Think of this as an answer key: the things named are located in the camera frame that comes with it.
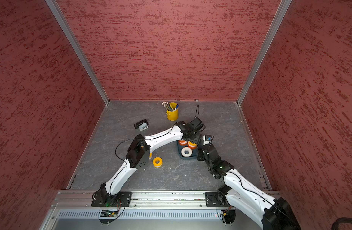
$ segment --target orange tape roll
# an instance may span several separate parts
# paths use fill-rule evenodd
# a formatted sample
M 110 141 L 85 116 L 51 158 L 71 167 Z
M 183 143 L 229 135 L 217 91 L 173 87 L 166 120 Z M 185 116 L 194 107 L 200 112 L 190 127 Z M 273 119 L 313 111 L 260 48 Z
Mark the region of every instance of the orange tape roll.
M 187 145 L 187 141 L 185 141 L 185 140 L 179 140 L 178 143 L 182 146 Z
M 188 141 L 187 142 L 187 146 L 189 146 L 189 148 L 191 148 L 192 150 L 194 150 L 194 149 L 196 149 L 197 148 L 197 144 L 194 144 L 194 143 L 192 143 L 192 142 L 190 142 L 190 141 Z

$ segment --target metal vent grille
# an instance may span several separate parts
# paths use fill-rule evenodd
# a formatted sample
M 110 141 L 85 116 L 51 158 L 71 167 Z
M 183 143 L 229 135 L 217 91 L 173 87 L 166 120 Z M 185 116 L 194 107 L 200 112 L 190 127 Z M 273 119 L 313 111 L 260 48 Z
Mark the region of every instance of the metal vent grille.
M 62 209 L 58 219 L 111 219 L 100 217 L 101 209 Z M 220 210 L 125 209 L 119 219 L 221 219 Z
M 119 219 L 220 219 L 220 210 L 126 210 Z
M 101 209 L 62 209 L 58 214 L 60 219 L 98 219 Z

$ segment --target red textured wall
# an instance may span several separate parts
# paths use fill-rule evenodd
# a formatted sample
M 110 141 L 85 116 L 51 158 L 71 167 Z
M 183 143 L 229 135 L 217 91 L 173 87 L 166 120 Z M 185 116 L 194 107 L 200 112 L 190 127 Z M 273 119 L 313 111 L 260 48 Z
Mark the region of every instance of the red textured wall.
M 104 107 L 45 1 L 0 1 L 0 229 L 37 229 Z
M 292 1 L 243 112 L 303 229 L 352 218 L 352 1 Z
M 110 99 L 236 100 L 280 0 L 58 0 Z

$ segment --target tape roll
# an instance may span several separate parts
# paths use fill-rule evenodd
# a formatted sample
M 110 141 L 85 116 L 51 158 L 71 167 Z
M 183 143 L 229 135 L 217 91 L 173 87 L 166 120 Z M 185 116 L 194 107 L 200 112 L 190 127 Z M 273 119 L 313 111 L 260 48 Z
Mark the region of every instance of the tape roll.
M 194 143 L 192 143 L 192 142 L 190 142 L 190 141 L 188 141 L 187 142 L 187 146 L 189 146 L 189 148 L 191 148 L 192 150 L 194 150 L 194 149 L 196 149 L 197 148 L 197 144 L 194 144 Z
M 191 156 L 191 154 L 192 154 L 192 150 L 189 147 L 183 147 L 183 149 L 181 150 L 181 155 L 183 157 L 188 158 L 189 156 Z
M 187 141 L 185 141 L 185 140 L 179 140 L 178 143 L 182 146 L 187 145 Z
M 159 168 L 159 167 L 162 166 L 162 164 L 163 164 L 163 162 L 162 162 L 162 159 L 160 157 L 156 157 L 156 158 L 153 159 L 154 167 Z

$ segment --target black mounting bracket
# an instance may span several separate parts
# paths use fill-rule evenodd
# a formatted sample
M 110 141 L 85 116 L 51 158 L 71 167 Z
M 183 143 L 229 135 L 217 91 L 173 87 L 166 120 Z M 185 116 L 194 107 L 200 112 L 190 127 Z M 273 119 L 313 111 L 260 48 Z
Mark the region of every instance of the black mounting bracket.
M 231 224 L 235 221 L 236 218 L 236 210 L 228 210 L 226 211 L 226 215 L 222 215 L 222 222 L 225 224 Z
M 102 224 L 109 224 L 111 223 L 112 221 L 114 221 L 114 219 L 100 219 L 100 222 Z
M 120 199 L 121 207 L 129 207 L 131 201 L 132 192 L 119 192 L 116 197 L 107 196 L 105 200 L 103 200 L 100 191 L 96 191 L 93 194 L 92 207 L 115 207 L 117 206 L 116 199 Z
M 207 207 L 229 207 L 221 203 L 218 192 L 205 192 L 205 203 Z

